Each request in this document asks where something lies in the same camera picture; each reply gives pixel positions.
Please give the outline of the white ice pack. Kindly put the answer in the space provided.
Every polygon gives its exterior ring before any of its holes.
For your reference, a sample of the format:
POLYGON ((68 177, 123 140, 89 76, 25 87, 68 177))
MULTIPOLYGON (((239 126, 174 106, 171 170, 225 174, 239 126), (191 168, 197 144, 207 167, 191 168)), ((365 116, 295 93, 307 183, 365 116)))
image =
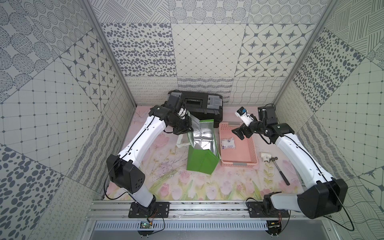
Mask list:
POLYGON ((221 139, 221 149, 235 149, 236 144, 235 144, 235 139, 230 138, 230 139, 221 139))

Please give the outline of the green insulated delivery bag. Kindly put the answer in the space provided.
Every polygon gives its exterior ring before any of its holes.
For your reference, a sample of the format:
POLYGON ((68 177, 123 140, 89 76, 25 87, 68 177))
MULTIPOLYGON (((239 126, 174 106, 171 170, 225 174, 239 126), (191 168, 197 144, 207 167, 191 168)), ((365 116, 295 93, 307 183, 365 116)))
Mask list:
POLYGON ((221 160, 213 120, 199 120, 190 113, 192 132, 178 137, 176 146, 188 147, 187 170, 211 175, 221 160))

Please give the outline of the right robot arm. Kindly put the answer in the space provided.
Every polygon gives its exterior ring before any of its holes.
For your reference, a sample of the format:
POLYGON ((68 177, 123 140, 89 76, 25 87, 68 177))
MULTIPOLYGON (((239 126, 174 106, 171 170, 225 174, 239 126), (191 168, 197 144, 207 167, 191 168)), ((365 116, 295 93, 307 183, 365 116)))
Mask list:
POLYGON ((276 145, 304 182, 306 190, 301 194, 274 192, 265 195, 264 211, 295 211, 316 219, 344 209, 348 191, 346 182, 334 178, 308 153, 294 130, 286 123, 279 123, 275 110, 274 105, 259 107, 259 115, 255 117, 240 107, 235 114, 243 123, 232 131, 241 140, 258 134, 267 144, 276 145))

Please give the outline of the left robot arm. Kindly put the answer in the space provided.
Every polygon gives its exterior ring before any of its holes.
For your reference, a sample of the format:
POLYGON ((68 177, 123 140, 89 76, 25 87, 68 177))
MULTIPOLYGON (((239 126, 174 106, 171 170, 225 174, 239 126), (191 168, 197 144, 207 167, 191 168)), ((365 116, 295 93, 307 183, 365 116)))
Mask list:
POLYGON ((131 198, 146 209, 155 207, 155 196, 144 185, 146 176, 140 170, 145 154, 155 139, 171 127, 174 135, 193 131, 192 120, 188 114, 182 92, 171 92, 162 105, 150 109, 142 128, 133 140, 116 156, 107 158, 108 174, 111 182, 125 189, 131 198))

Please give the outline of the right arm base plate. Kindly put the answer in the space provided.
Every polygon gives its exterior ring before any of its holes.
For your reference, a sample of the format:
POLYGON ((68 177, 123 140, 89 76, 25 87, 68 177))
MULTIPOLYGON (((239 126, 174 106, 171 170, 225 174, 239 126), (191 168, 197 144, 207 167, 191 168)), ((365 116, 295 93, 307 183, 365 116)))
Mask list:
POLYGON ((247 201, 246 206, 250 218, 288 218, 290 216, 287 210, 277 210, 258 201, 247 201))

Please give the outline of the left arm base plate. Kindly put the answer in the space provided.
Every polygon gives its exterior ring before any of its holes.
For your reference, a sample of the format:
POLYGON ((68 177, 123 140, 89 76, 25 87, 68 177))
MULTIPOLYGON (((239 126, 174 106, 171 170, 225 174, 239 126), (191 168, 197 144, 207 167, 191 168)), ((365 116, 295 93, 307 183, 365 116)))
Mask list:
POLYGON ((148 207, 133 202, 130 206, 129 218, 168 218, 170 202, 153 202, 148 207))

